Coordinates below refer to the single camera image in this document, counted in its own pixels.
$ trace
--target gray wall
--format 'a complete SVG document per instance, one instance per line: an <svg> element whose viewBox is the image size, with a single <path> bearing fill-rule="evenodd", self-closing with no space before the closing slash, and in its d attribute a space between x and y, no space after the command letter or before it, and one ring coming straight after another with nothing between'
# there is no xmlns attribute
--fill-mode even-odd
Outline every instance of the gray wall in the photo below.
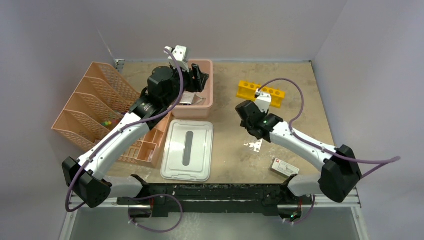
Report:
<svg viewBox="0 0 424 240"><path fill-rule="evenodd" d="M0 239L57 239L61 162L80 151L50 128L90 62L112 63L77 1L0 2Z"/></svg>
<svg viewBox="0 0 424 240"><path fill-rule="evenodd" d="M313 59L347 0L86 0L116 59L163 60L164 46L193 58Z"/></svg>
<svg viewBox="0 0 424 240"><path fill-rule="evenodd" d="M423 239L423 23L422 0L349 0L314 61L335 142L403 157L358 186L372 240Z"/></svg>

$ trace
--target wooden table surface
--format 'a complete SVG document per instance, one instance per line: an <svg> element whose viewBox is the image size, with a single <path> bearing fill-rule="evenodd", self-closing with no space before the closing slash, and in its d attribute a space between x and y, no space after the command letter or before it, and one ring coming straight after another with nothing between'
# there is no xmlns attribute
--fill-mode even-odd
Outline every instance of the wooden table surface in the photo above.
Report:
<svg viewBox="0 0 424 240"><path fill-rule="evenodd" d="M122 75L137 90L147 86L147 79L158 66L167 66L166 62L126 62ZM269 171L273 158L279 158L300 169L300 174L317 173L309 162L298 157L284 147L263 141L259 152L254 152L245 142L252 137L240 127L241 119L235 107L244 101L236 93L240 80L263 84L274 78L288 78L295 81L303 91L305 106L302 116L293 123L297 130L333 145L329 124L318 91L317 82L309 62L300 63L213 63L213 107L209 118L204 121L214 126L212 162L210 178L205 183L282 183L286 177ZM270 113L285 121L295 117L301 106L297 89L288 82L274 82L272 88L285 91L281 108L270 108ZM161 177L161 164L156 168L116 162L108 175L127 177L137 174L150 183L177 183Z"/></svg>

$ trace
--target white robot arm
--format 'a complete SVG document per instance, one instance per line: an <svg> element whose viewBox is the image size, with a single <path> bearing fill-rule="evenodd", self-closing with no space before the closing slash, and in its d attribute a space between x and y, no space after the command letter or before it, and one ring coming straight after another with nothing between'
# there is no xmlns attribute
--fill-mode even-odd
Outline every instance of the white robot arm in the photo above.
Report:
<svg viewBox="0 0 424 240"><path fill-rule="evenodd" d="M296 197L324 194L337 203L343 202L359 182L362 174L357 163L339 159L331 153L355 158L352 149L345 145L337 148L317 141L294 128L290 130L289 124L282 118L268 114L270 104L271 95L257 91L255 102L247 100L235 109L241 117L241 126L246 128L250 135L292 151L321 172L292 175L285 182L290 193ZM298 139L292 131L303 140L320 146L321 150Z"/></svg>
<svg viewBox="0 0 424 240"><path fill-rule="evenodd" d="M147 87L118 126L76 160L68 157L62 163L67 185L91 208L97 207L107 198L136 197L140 193L143 185L139 180L132 176L109 177L106 176L108 170L136 140L165 117L168 107L177 104L175 102L183 91L195 93L205 88L209 74L201 72L197 64L189 68L186 47L165 49L174 58L169 56L170 66L153 69ZM177 65L181 66L181 75Z"/></svg>

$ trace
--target white container lid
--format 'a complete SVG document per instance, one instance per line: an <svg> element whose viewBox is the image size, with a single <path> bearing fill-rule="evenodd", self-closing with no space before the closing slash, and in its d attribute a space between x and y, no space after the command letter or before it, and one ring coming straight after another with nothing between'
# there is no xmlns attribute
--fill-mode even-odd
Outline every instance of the white container lid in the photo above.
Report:
<svg viewBox="0 0 424 240"><path fill-rule="evenodd" d="M211 173L214 125L173 120L169 125L160 174L164 179L204 182Z"/></svg>

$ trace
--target purple cable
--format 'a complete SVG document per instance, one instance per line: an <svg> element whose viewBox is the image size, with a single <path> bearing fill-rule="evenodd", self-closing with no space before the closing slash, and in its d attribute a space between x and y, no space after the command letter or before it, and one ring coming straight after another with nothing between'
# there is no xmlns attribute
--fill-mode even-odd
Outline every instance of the purple cable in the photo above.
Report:
<svg viewBox="0 0 424 240"><path fill-rule="evenodd" d="M74 189L75 183L77 182L77 179L80 178L81 173L83 172L83 170L87 167L87 165L89 164L89 161L85 161L84 164L78 169L78 171L75 174L75 177L72 179L72 181L70 182L69 185L69 189L66 193L66 204L65 204L65 209L68 213L72 213L75 212L76 210L78 210L79 208L81 208L82 206L84 206L84 204L86 204L85 202L81 203L80 205L78 205L77 207L70 209L69 208L69 201L71 199L71 194L72 194L72 190Z"/></svg>
<svg viewBox="0 0 424 240"><path fill-rule="evenodd" d="M130 210L128 210L128 219L129 219L129 222L128 223L132 223L136 227L142 228L144 230L147 230L147 231L150 231L150 232L153 232L153 233L158 233L158 234L170 232L170 231L174 230L176 227L178 227L178 225L180 225L180 223L181 223L181 220L183 219L183 206L181 205L181 202L178 201L178 199L176 199L174 196L169 195L169 194L156 194L156 195L151 195L151 196L141 197L141 198L129 198L129 197L128 198L126 197L126 198L127 199L131 199L133 201L143 201L143 200L152 199L152 198L156 198L156 197L160 197L160 196L171 198L171 199L173 199L178 204L178 207L179 207L179 210L180 210L181 214L179 215L179 219L178 219L178 221L176 222L176 224L173 227L168 228L166 230L156 230L156 229L152 229L150 227L146 227L146 226L140 225L140 224L136 223L131 218L131 216L130 216Z"/></svg>
<svg viewBox="0 0 424 240"><path fill-rule="evenodd" d="M184 77L183 77L183 72L181 71L181 68L180 68L180 66L178 65L178 62L177 62L177 60L175 59L175 57L174 57L174 55L172 54L172 52L171 51L169 51L168 49L164 49L164 51L172 58L172 60L174 61L174 63L175 63L175 67L176 67L176 70L178 71L178 75L179 75L179 94L178 94L178 97L176 98L176 101L172 104L172 106L170 107L170 108L168 108L166 111L164 111L164 112L162 112L162 113L160 113L160 114L158 114L158 115L156 115L156 116L152 116L152 117L149 117L149 118L146 118L146 119L142 119L142 120L140 120L140 121L136 121L136 122L133 122L133 123L130 123L130 124L127 124L127 125L125 125L124 127L122 127L120 130L121 130L121 132L123 132L124 130L126 130L127 128L130 128L130 127L132 127L132 126L135 126L135 125L138 125L138 124L143 124L143 123L147 123L147 122L149 122L149 121L152 121L152 120L156 120L156 119L158 119L158 118L161 118L161 117L163 117L163 116L165 116L165 115L167 115L169 112L171 112L176 106L177 106L177 104L180 102L180 100L181 100L181 98L183 97L183 92L184 92ZM116 131L116 132L114 132L112 135L110 135L102 144L100 144L99 146L98 146L98 148L96 149L96 150L94 150L93 152L92 152L92 154L90 155L90 157L89 157L89 159L90 160L92 160L99 152L100 152L100 150L102 150L105 146L106 146L106 144L108 144L112 139L114 139L116 136L118 136L120 134L120 131ZM85 204L85 202L83 202L83 203L81 203L80 205L78 205L77 207L75 207L74 209L70 209L69 208L69 201L71 200L71 194L72 194L72 191L73 191L73 189L74 189L74 186L75 186L75 184L76 184L76 182L77 182L77 180L80 178L80 175L81 175L81 173L83 172L83 170L87 167L87 165L90 163L90 161L89 160L86 160L85 162L84 162L84 164L79 168L79 170L76 172L76 174L75 174L75 176L73 177L73 179L72 179L72 181L71 181L71 183L70 183L70 185L69 185L69 189L68 189L68 191L67 191L67 193L66 193L66 200L65 200L65 209L66 209L66 211L68 212L68 213L72 213L72 212L74 212L74 211L76 211L76 210L78 210L79 208L81 208L84 204Z"/></svg>
<svg viewBox="0 0 424 240"><path fill-rule="evenodd" d="M345 161L354 162L354 163L360 163L360 164L378 164L377 167L374 167L373 169L371 169L367 173L363 174L362 175L362 179L365 178L366 176L370 175L371 173L375 172L376 170L384 167L385 165L394 163L394 162L399 161L401 159L400 156L395 156L395 157L393 157L391 159L388 159L388 160L371 160L371 161L370 160L361 160L361 159L350 158L350 157L342 156L340 154L337 154L337 153L332 152L332 151L330 151L328 149L325 149L325 148L322 149L321 146L319 146L319 145L317 145L317 144L315 144L313 142L310 142L308 140L305 140L305 139L301 138L299 135L296 134L295 131L293 131L293 126L292 126L293 122L296 121L302 115L302 113L304 111L304 106L305 106L304 94L303 94L301 88L299 87L299 85L297 85L294 81L292 81L290 79L287 79L287 78L275 78L273 80L270 80L270 81L266 82L264 85L262 85L258 89L258 91L260 91L263 87L267 86L268 84L270 84L272 82L275 82L275 81L278 81L278 80L287 81L287 82L293 84L297 88L297 90L299 91L299 93L300 93L300 98L301 98L301 101L302 101L301 106L300 106L300 111L299 111L299 113L297 114L296 117L294 117L292 120L290 120L288 122L288 128L290 129L290 132L299 141L301 141L301 142L303 142L305 144L308 144L308 145L310 145L310 146L312 146L312 147L314 147L316 149L319 149L321 151L324 151L325 153L331 154L331 155L333 155L333 156L335 156L337 158L343 159Z"/></svg>
<svg viewBox="0 0 424 240"><path fill-rule="evenodd" d="M301 219L299 219L298 221L293 221L292 224L300 224L301 222L303 222L307 217L309 217L309 215L312 213L312 209L314 209L315 206L315 195L312 195L312 203L310 205L309 210L307 211L307 213L305 214L305 216L303 216Z"/></svg>

